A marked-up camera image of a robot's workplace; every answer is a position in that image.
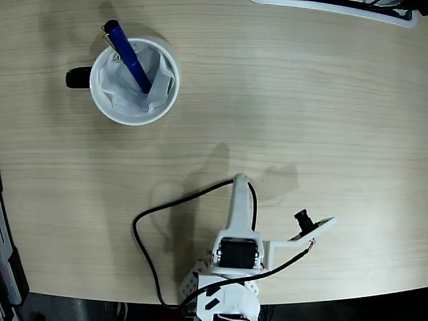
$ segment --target pen clip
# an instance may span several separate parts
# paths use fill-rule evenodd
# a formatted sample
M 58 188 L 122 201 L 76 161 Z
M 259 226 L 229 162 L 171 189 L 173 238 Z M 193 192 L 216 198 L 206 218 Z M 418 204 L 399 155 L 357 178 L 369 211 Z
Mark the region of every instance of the pen clip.
M 105 30 L 104 30 L 104 26 L 102 26 L 101 27 L 101 30 L 102 31 L 104 31 L 104 32 L 106 32 Z M 114 47 L 114 44 L 112 43 L 112 41 L 110 40 L 110 38 L 108 37 L 108 33 L 105 33 L 103 36 L 102 36 L 102 39 L 104 39 L 107 43 L 108 43 L 108 45 L 111 47 L 111 48 L 113 48 L 113 50 L 116 52 L 116 56 L 115 56 L 115 60 L 116 60 L 116 62 L 117 63 L 119 63 L 120 62 L 120 53 L 119 53 L 119 51 L 116 49 L 116 47 Z

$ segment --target black wire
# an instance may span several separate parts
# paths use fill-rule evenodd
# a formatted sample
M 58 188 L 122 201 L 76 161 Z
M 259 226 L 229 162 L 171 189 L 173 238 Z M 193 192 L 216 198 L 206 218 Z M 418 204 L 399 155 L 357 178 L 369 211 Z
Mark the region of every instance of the black wire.
M 216 189 L 219 189 L 220 187 L 224 187 L 226 185 L 230 185 L 233 183 L 233 179 L 229 179 L 228 181 L 224 181 L 221 183 L 218 183 L 216 185 L 213 185 L 207 189 L 204 189 L 203 191 L 199 191 L 195 194 L 189 195 L 187 197 L 183 197 L 182 199 L 178 199 L 176 201 L 158 206 L 158 207 L 153 207 L 152 209 L 148 209 L 147 211 L 144 211 L 140 214 L 138 214 L 134 220 L 132 221 L 132 231 L 134 232 L 134 236 L 135 236 L 135 240 L 138 243 L 138 246 L 140 247 L 142 253 L 144 254 L 146 261 L 148 263 L 148 266 L 150 267 L 150 270 L 152 271 L 153 274 L 153 278 L 154 278 L 154 283 L 156 285 L 156 292 L 158 295 L 158 299 L 160 304 L 162 304 L 165 308 L 169 308 L 169 309 L 177 309 L 178 307 L 172 304 L 167 304 L 165 303 L 165 301 L 163 300 L 162 297 L 162 292 L 161 292 L 161 285 L 159 284 L 159 278 L 158 278 L 158 274 L 156 272 L 156 269 L 154 268 L 152 259 L 150 258 L 146 248 L 143 246 L 141 239 L 140 239 L 140 235 L 138 234 L 138 229 L 137 229 L 137 224 L 138 221 L 140 221 L 140 219 L 142 219 L 144 216 L 157 212 L 157 211 L 162 211 L 163 209 L 168 209 L 169 207 L 174 207 L 183 203 L 186 203 L 188 201 L 192 201 L 193 199 L 196 199 L 200 196 L 203 196 L 209 192 L 212 192 Z M 251 223 L 251 229 L 254 231 L 255 230 L 255 221 L 257 219 L 257 195 L 255 194 L 255 190 L 253 188 L 253 185 L 251 185 L 248 182 L 248 187 L 249 190 L 251 191 L 251 196 L 253 197 L 253 219 L 252 219 L 252 223 Z
M 204 286 L 204 287 L 194 291 L 193 293 L 189 294 L 189 296 L 187 296 L 187 298 L 185 298 L 183 300 L 183 302 L 181 302 L 181 304 L 180 304 L 181 312 L 183 313 L 184 316 L 186 316 L 185 308 L 187 307 L 187 304 L 189 304 L 197 296 L 200 296 L 202 293 L 205 293 L 206 291 L 208 291 L 211 288 L 219 288 L 221 286 L 228 286 L 229 284 L 236 284 L 236 283 L 243 283 L 243 282 L 260 280 L 263 278 L 267 278 L 268 276 L 272 276 L 272 275 L 288 268 L 290 265 L 297 262 L 299 259 L 301 259 L 306 254 L 308 254 L 310 249 L 312 248 L 312 245 L 313 244 L 311 244 L 304 251 L 301 251 L 298 255 L 296 255 L 292 259 L 288 260 L 286 263 L 283 263 L 282 265 L 280 265 L 277 268 L 270 270 L 268 272 L 261 273 L 261 274 L 258 274 L 256 276 L 245 276 L 243 278 L 236 278 L 236 279 L 230 279 L 230 280 L 224 280 L 224 281 L 211 283 L 211 284 L 208 284 L 207 286 Z

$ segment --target white mug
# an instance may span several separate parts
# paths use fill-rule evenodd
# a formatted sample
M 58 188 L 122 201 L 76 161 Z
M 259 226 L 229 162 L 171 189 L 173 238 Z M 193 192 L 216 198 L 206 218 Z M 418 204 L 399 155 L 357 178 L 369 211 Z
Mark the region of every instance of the white mug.
M 148 112 L 146 114 L 140 114 L 140 115 L 124 114 L 113 108 L 111 99 L 100 87 L 100 79 L 99 79 L 100 68 L 104 66 L 107 59 L 112 55 L 113 53 L 112 47 L 107 47 L 98 55 L 98 57 L 95 59 L 94 64 L 92 65 L 92 69 L 83 67 L 83 68 L 76 68 L 76 69 L 70 70 L 66 76 L 66 84 L 70 88 L 87 88 L 89 85 L 92 99 L 94 100 L 95 105 L 97 105 L 98 109 L 104 115 L 109 117 L 109 119 L 115 122 L 118 122 L 119 124 L 129 125 L 129 126 L 140 126 L 140 125 L 150 124 L 151 122 L 158 120 L 160 117 L 165 115 L 168 112 L 168 110 L 171 109 L 179 93 L 179 88 L 181 83 L 181 68 L 180 68 L 180 63 L 179 63 L 177 54 L 175 53 L 175 50 L 165 40 L 158 37 L 153 37 L 153 36 L 129 38 L 128 40 L 130 43 L 139 41 L 139 42 L 144 42 L 153 46 L 164 55 L 165 59 L 170 64 L 175 77 L 175 83 L 174 83 L 174 86 L 171 88 L 171 92 L 168 95 L 167 101 L 162 106 L 155 108 L 151 112 Z M 83 80 L 79 79 L 77 81 L 78 83 L 76 83 L 76 78 L 78 79 L 79 76 L 76 76 L 75 72 L 73 73 L 73 71 L 75 70 L 86 70 L 86 75 L 83 76 L 86 78 L 88 77 L 89 70 L 90 70 L 89 84 L 88 84 L 88 81 L 85 79 Z

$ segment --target wooden table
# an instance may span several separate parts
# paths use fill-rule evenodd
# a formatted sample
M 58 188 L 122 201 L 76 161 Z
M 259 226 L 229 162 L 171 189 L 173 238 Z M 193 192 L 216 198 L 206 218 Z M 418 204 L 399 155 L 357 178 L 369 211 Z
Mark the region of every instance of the wooden table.
M 428 19 L 405 29 L 249 0 L 0 6 L 0 169 L 33 292 L 157 302 L 132 218 L 238 172 L 256 187 L 265 239 L 295 235 L 303 208 L 339 222 L 260 282 L 263 303 L 428 286 Z M 181 59 L 179 97 L 148 126 L 115 124 L 65 86 L 113 18 Z M 168 302 L 224 227 L 230 194 L 141 222 Z

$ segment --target mug handle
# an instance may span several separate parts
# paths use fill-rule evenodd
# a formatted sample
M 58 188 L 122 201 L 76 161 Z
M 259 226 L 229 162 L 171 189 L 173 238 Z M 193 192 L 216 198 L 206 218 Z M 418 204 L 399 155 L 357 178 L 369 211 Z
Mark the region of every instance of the mug handle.
M 68 88 L 89 88 L 89 76 L 92 67 L 78 67 L 71 69 L 66 74 Z

